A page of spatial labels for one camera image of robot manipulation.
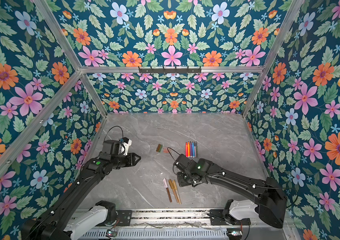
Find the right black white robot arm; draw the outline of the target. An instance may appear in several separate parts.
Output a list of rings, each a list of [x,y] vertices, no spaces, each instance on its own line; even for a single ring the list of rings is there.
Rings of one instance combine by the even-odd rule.
[[[249,200],[248,202],[228,200],[222,215],[215,218],[229,225],[239,225],[242,220],[257,217],[271,227],[283,228],[287,196],[275,179],[250,178],[231,172],[203,158],[195,162],[184,154],[174,160],[173,166],[179,170],[177,178],[180,187],[217,185]]]

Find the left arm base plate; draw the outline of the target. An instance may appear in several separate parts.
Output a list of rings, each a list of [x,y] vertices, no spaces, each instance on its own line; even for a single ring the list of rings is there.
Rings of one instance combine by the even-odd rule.
[[[127,227],[130,226],[132,220],[132,210],[116,210],[116,220],[113,222],[112,227]]]

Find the purple highlighter pen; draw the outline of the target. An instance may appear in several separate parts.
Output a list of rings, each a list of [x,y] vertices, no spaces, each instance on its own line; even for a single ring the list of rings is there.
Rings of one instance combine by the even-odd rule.
[[[193,143],[192,142],[189,142],[189,157],[192,158],[194,156],[193,154],[193,150],[194,150],[194,147],[193,147]]]

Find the blue highlighter pen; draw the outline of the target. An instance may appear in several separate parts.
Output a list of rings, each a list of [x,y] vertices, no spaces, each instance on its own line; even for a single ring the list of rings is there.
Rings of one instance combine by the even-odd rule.
[[[191,143],[191,155],[192,155],[192,158],[195,158],[195,157],[196,157],[196,153],[195,153],[195,143],[194,143],[194,142]]]

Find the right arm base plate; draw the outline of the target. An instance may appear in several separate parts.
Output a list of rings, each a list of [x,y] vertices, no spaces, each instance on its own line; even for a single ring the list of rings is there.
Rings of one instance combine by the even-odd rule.
[[[229,214],[228,211],[223,209],[211,209],[208,213],[210,217],[212,226],[223,226],[223,225],[232,225],[232,226],[250,226],[251,220],[249,218],[238,220]]]

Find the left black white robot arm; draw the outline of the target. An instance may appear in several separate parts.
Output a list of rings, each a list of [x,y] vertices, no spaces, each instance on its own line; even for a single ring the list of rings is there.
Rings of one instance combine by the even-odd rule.
[[[135,166],[141,157],[129,152],[132,141],[105,140],[99,155],[88,160],[75,182],[41,216],[28,219],[21,227],[23,240],[77,240],[98,224],[113,226],[118,221],[116,205],[99,201],[85,214],[71,217],[89,192],[113,169]]]

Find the orange highlighter pen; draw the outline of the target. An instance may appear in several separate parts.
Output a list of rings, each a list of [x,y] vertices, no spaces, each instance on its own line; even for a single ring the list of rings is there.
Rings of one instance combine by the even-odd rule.
[[[188,152],[187,152],[187,157],[189,158],[189,157],[191,157],[191,144],[190,144],[190,142],[187,142],[187,148],[188,148]]]

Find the pink pen green cap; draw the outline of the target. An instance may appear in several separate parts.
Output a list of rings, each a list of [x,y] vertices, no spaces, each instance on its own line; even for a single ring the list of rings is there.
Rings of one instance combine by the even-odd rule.
[[[194,158],[196,158],[198,156],[197,153],[197,143],[194,142]]]

